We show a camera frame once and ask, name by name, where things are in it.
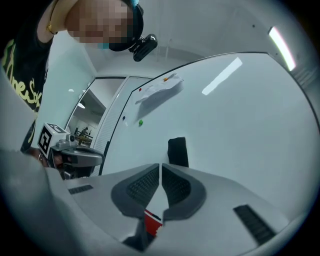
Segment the long ceiling light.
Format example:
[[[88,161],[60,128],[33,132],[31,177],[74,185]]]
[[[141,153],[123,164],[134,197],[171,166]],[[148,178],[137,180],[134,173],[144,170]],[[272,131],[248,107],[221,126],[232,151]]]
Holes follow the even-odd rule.
[[[287,69],[290,72],[293,71],[297,66],[295,59],[279,30],[275,26],[273,26],[269,29],[268,35],[281,53]]]

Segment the glass partition with white blinds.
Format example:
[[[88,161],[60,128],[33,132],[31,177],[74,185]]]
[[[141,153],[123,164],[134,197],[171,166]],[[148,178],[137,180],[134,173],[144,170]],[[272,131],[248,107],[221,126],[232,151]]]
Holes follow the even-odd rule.
[[[103,156],[103,162],[102,164],[96,166],[93,169],[93,176],[101,176],[103,173],[103,167],[105,165],[105,160],[107,158],[107,152],[111,143],[111,137],[113,134],[113,131],[116,127],[116,124],[119,120],[119,117],[121,115],[120,107],[124,106],[123,103],[123,96],[120,96],[121,91],[123,88],[126,87],[126,84],[129,80],[129,76],[127,76],[122,84],[117,89],[116,93],[112,97],[109,107],[106,109],[104,114],[102,115],[101,121],[99,123],[99,130],[95,137],[95,141],[93,142],[92,148],[100,153],[102,153]]]

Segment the black whiteboard eraser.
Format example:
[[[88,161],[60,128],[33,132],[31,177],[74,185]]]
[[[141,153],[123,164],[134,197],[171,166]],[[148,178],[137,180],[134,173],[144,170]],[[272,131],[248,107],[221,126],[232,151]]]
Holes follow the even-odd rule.
[[[168,141],[168,161],[172,165],[189,167],[185,137],[172,138]]]

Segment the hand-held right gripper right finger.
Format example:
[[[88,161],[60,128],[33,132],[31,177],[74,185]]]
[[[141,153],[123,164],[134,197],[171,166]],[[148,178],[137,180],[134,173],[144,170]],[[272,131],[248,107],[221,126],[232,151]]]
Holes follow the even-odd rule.
[[[169,207],[154,241],[156,256],[268,256],[289,224],[275,206],[228,178],[162,165]]]

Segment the crumpled white paper sheet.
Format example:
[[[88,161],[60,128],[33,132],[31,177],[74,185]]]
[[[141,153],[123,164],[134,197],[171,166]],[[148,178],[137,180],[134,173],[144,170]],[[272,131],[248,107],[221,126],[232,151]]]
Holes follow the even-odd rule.
[[[135,102],[135,104],[140,104],[148,99],[151,99],[153,96],[162,93],[162,92],[167,92],[178,85],[180,85],[184,79],[181,78],[177,73],[173,73],[170,76],[167,77],[168,80],[164,81],[164,78],[162,79],[161,82],[150,85],[146,89],[144,89],[142,92],[142,96]]]

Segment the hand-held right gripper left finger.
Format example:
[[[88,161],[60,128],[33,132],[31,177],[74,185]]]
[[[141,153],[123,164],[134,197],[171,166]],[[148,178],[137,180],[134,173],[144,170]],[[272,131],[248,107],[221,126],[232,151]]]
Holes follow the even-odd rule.
[[[69,193],[94,224],[128,247],[150,244],[145,209],[159,186],[159,164],[111,174],[65,180]]]

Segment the white whiteboard on black stand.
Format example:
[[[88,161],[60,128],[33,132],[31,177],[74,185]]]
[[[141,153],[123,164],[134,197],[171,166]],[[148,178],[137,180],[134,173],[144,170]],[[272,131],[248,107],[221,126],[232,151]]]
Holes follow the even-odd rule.
[[[288,219],[307,212],[320,185],[320,125],[293,77],[257,52],[208,57],[173,73],[184,81],[160,98],[135,104],[168,73],[129,94],[102,173],[167,163],[168,141],[185,137],[190,168],[238,182]]]

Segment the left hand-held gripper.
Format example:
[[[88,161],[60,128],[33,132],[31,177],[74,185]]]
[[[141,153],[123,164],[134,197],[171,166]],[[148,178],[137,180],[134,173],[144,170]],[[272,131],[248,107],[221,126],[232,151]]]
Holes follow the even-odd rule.
[[[43,124],[37,145],[43,155],[41,163],[46,168],[53,168],[53,153],[61,154],[63,168],[58,171],[64,180],[76,177],[74,167],[95,167],[105,161],[103,153],[93,148],[77,146],[75,136],[57,124],[47,122]]]

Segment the person's left hand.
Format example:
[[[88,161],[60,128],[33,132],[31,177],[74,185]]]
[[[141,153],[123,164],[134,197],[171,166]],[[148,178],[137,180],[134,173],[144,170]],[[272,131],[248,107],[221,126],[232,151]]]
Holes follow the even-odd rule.
[[[63,157],[59,152],[54,152],[52,155],[52,162],[53,165],[52,167],[57,169],[57,170],[61,170],[63,168]]]

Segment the person's left forearm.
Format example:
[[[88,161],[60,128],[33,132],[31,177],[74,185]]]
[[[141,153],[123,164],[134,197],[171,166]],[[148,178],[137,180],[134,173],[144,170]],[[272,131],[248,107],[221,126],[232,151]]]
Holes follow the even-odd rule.
[[[34,157],[39,162],[42,162],[43,154],[38,148],[30,147],[24,153]]]

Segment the person's black printed t-shirt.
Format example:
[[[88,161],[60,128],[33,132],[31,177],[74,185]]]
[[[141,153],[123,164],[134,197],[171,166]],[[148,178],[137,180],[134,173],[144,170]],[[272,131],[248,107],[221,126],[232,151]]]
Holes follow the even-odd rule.
[[[17,95],[37,116],[47,79],[52,40],[41,42],[37,29],[54,0],[17,0],[0,17],[1,65]]]

